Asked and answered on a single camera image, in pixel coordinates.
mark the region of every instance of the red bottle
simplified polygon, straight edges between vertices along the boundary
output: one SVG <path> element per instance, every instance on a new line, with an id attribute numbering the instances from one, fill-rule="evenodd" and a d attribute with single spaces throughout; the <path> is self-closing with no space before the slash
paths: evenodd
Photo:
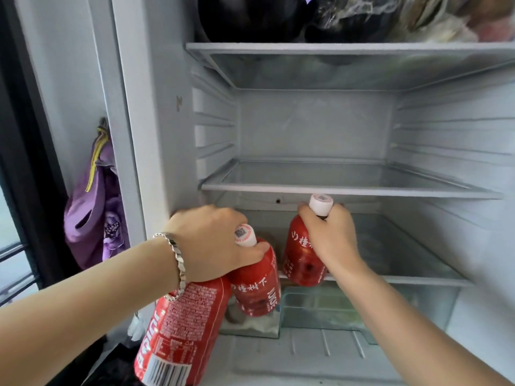
<path id="1" fill-rule="evenodd" d="M 239 246 L 254 246 L 258 242 L 266 242 L 261 238 L 256 239 L 254 230 L 247 224 L 240 225 L 234 236 Z M 237 304 L 248 316 L 261 317 L 268 314 L 281 299 L 277 261 L 272 246 L 269 246 L 260 262 L 242 266 L 228 273 L 227 277 Z"/>
<path id="2" fill-rule="evenodd" d="M 231 284 L 223 276 L 189 283 L 175 302 L 159 299 L 134 371 L 146 386 L 196 386 L 223 320 Z"/>
<path id="3" fill-rule="evenodd" d="M 310 208 L 320 219 L 325 219 L 333 207 L 333 198 L 325 194 L 313 194 Z M 284 250 L 283 271 L 286 277 L 298 285 L 318 285 L 327 274 L 327 268 L 318 258 L 310 243 L 306 226 L 299 215 L 293 218 Z"/>

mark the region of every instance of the purple cloth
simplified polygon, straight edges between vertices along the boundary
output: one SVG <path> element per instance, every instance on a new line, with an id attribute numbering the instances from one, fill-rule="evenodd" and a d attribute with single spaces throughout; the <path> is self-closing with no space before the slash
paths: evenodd
<path id="1" fill-rule="evenodd" d="M 88 164 L 64 212 L 66 242 L 82 269 L 94 266 L 129 247 L 122 195 L 110 141 L 103 146 L 95 164 L 90 191 L 86 192 L 91 168 L 91 164 Z"/>

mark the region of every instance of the white bottle cap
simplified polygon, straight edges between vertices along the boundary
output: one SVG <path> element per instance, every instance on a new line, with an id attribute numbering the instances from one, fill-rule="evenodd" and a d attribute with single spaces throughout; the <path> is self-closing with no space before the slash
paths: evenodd
<path id="1" fill-rule="evenodd" d="M 246 223 L 236 227 L 234 240 L 239 246 L 254 246 L 258 243 L 254 229 Z"/>
<path id="2" fill-rule="evenodd" d="M 326 194 L 313 194 L 310 199 L 310 208 L 319 217 L 327 217 L 333 207 L 333 198 Z"/>

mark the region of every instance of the silver bracelet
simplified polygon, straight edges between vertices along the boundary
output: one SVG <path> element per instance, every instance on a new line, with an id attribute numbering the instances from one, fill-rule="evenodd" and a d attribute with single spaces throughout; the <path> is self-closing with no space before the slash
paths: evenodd
<path id="1" fill-rule="evenodd" d="M 184 289 L 186 288 L 186 268 L 184 268 L 184 260 L 181 256 L 181 250 L 177 246 L 177 243 L 171 237 L 170 233 L 156 233 L 154 234 L 154 238 L 156 237 L 164 237 L 170 244 L 172 250 L 175 253 L 175 259 L 177 260 L 177 266 L 179 267 L 179 278 L 181 279 L 179 282 L 179 291 L 175 295 L 166 294 L 165 298 L 170 301 L 175 301 L 184 294 Z"/>

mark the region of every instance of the yellow strap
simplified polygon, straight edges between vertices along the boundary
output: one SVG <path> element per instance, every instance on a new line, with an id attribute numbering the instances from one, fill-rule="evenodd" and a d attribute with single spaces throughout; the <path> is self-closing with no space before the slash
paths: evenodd
<path id="1" fill-rule="evenodd" d="M 95 179 L 96 162 L 100 157 L 100 152 L 102 151 L 102 148 L 109 141 L 109 135 L 107 134 L 106 130 L 99 127 L 98 132 L 100 134 L 95 140 L 93 154 L 91 155 L 90 178 L 87 181 L 86 192 L 89 192 L 91 187 L 93 186 L 93 180 Z"/>

